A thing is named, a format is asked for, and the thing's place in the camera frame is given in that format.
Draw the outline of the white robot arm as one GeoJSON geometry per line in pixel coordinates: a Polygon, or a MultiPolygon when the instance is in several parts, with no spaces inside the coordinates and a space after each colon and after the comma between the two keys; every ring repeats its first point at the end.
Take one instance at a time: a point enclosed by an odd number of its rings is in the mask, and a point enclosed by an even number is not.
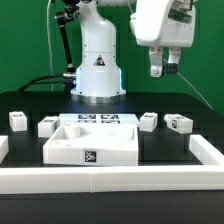
{"type": "Polygon", "coordinates": [[[194,0],[80,0],[78,18],[82,34],[82,62],[74,72],[75,100],[111,103],[125,97],[121,70],[116,63],[116,28],[99,15],[99,7],[128,6],[136,42],[149,48],[150,75],[175,74],[182,50],[192,46],[196,9],[194,0]]]}

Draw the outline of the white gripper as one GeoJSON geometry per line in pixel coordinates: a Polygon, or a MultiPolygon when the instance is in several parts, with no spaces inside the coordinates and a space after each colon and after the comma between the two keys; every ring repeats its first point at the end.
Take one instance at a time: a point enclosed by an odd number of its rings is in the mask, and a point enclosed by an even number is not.
{"type": "Polygon", "coordinates": [[[196,9],[193,0],[137,0],[130,26],[141,46],[150,46],[150,74],[163,75],[163,48],[169,48],[166,73],[176,74],[182,49],[194,39],[196,9]]]}

